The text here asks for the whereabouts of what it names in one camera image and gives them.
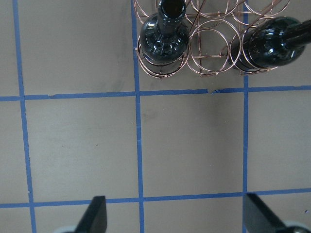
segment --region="metal wire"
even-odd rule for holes
[[[148,18],[150,15],[147,14],[141,5],[139,4],[138,0],[134,1],[134,10],[136,13],[137,18],[139,21],[143,24],[146,18]],[[157,11],[159,0],[155,1],[155,9]],[[285,5],[281,7],[280,10],[273,13],[273,9],[280,4],[281,2],[285,2]],[[167,65],[159,66],[150,63],[150,61],[146,60],[143,56],[143,53],[141,51],[141,44],[140,44],[140,38],[138,38],[138,44],[136,48],[137,57],[139,64],[141,68],[149,75],[156,77],[156,78],[166,78],[174,75],[178,71],[180,71],[185,64],[188,65],[188,67],[194,72],[201,76],[211,76],[211,75],[217,75],[220,72],[225,72],[231,69],[235,64],[237,63],[240,55],[245,58],[247,63],[253,67],[252,70],[242,70],[239,67],[235,66],[241,71],[241,74],[248,73],[248,74],[257,74],[262,72],[267,72],[273,68],[267,68],[263,69],[261,67],[256,67],[254,64],[252,64],[249,60],[249,58],[246,56],[244,48],[243,48],[243,40],[245,34],[252,28],[257,27],[258,25],[262,24],[264,21],[274,18],[277,14],[282,12],[290,3],[290,0],[271,0],[271,3],[268,4],[266,7],[262,9],[253,9],[249,6],[249,4],[246,2],[246,0],[226,0],[226,7],[225,10],[220,10],[218,12],[203,12],[204,4],[206,3],[206,0],[202,0],[202,3],[199,2],[199,0],[196,0],[196,4],[193,0],[185,0],[186,7],[191,6],[192,9],[195,11],[195,13],[186,13],[185,19],[191,24],[190,26],[190,42],[188,49],[185,51],[184,55],[177,59],[175,62],[172,62],[169,65],[175,65],[177,66],[172,68],[171,71],[167,71],[163,73],[161,70],[157,71],[161,67],[168,67]],[[245,5],[247,11],[241,11],[240,6]],[[254,21],[247,24],[242,22],[239,18],[243,14],[253,15],[256,17]],[[226,20],[226,17],[229,17],[228,20],[233,19],[235,22],[237,22],[237,26],[234,26],[232,23],[230,23],[228,20]],[[222,33],[220,30],[217,29],[217,26],[219,25],[226,25],[229,27],[230,30],[234,32],[234,36],[230,38],[226,38],[224,33]],[[216,33],[223,41],[224,41],[224,47],[220,50],[218,54],[202,54],[202,47],[201,42],[204,41],[202,32],[205,33]],[[198,55],[194,55],[194,38],[198,37],[198,48],[196,48],[196,53]],[[236,59],[233,60],[231,55],[231,45],[233,40],[239,41],[239,53]],[[204,67],[202,65],[203,59],[219,59],[223,58],[224,64],[220,65],[219,69],[210,69],[207,67]]]

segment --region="blue grid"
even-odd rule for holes
[[[106,93],[78,93],[78,94],[56,94],[56,95],[25,95],[22,76],[22,58],[20,50],[20,34],[19,34],[19,17],[17,0],[13,0],[14,27],[16,38],[16,53],[17,53],[17,72],[19,96],[0,96],[0,101],[20,101],[22,131],[25,150],[25,164],[28,186],[28,203],[8,203],[0,204],[0,208],[29,208],[31,217],[32,232],[36,233],[35,207],[46,206],[70,206],[70,205],[87,205],[91,200],[70,200],[70,201],[51,201],[51,202],[34,202],[33,187],[31,178],[31,164],[29,157],[27,117],[26,117],[26,100],[47,100],[47,99],[78,99],[78,98],[110,98],[110,97],[136,97],[136,123],[137,123],[137,151],[138,151],[138,198],[123,198],[123,199],[107,199],[107,203],[129,203],[135,202],[139,204],[139,222],[140,233],[144,233],[144,202],[148,201],[170,201],[170,200],[191,200],[191,199],[212,199],[212,198],[230,198],[243,197],[247,192],[247,149],[248,149],[248,93],[249,92],[266,92],[266,91],[301,91],[311,90],[311,85],[305,86],[272,86],[272,87],[249,87],[248,76],[244,76],[243,88],[226,88],[216,90],[212,94],[219,93],[243,93],[244,94],[244,114],[243,114],[243,186],[242,192],[237,193],[214,193],[201,195],[180,195],[180,196],[161,196],[161,197],[145,197],[143,194],[143,164],[142,164],[142,140],[141,140],[141,112],[140,112],[140,96],[156,96],[156,95],[189,95],[189,94],[207,94],[207,89],[198,90],[164,90],[164,91],[140,91],[139,88],[139,73],[138,59],[136,57],[135,47],[137,44],[136,16],[132,10],[132,35],[133,35],[133,59],[134,59],[134,77],[135,91],[134,92],[106,92]],[[247,22],[247,15],[244,15],[244,21]],[[280,194],[297,194],[310,193],[311,188],[301,189],[284,189],[284,190],[266,190],[255,192],[258,195],[280,195]]]

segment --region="wine bottle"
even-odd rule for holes
[[[176,61],[186,51],[189,31],[183,19],[184,0],[162,0],[158,13],[149,17],[140,31],[140,44],[144,57],[154,65]]]
[[[245,56],[241,53],[235,66],[243,71],[284,66],[295,61],[310,42],[311,20],[300,23],[292,17],[277,17],[245,34]],[[237,58],[239,45],[237,39],[231,45],[230,64]]]

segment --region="bottle body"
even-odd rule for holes
[[[140,43],[144,57],[152,64],[166,65],[186,51],[189,31],[183,23],[186,6],[183,0],[162,0],[158,13],[143,24]]]
[[[284,66],[295,61],[305,45],[290,43],[289,35],[299,25],[300,22],[295,18],[277,17],[247,32],[243,40],[245,55],[242,52],[235,65],[249,71]],[[239,42],[236,40],[231,45],[233,61],[237,58],[238,49]]]

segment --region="black object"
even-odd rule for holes
[[[249,233],[311,233],[298,226],[286,227],[256,194],[244,196],[243,218]]]
[[[105,233],[106,229],[106,199],[102,196],[92,199],[76,230],[72,233]]]
[[[241,53],[235,66],[243,71],[284,66],[295,61],[310,42],[311,20],[300,24],[292,17],[277,17],[245,34],[243,48],[250,63]],[[238,52],[239,41],[235,40],[231,46],[233,61]]]
[[[162,0],[158,13],[143,24],[140,43],[144,57],[154,65],[167,65],[186,51],[189,31],[182,22],[186,13],[184,0]]]

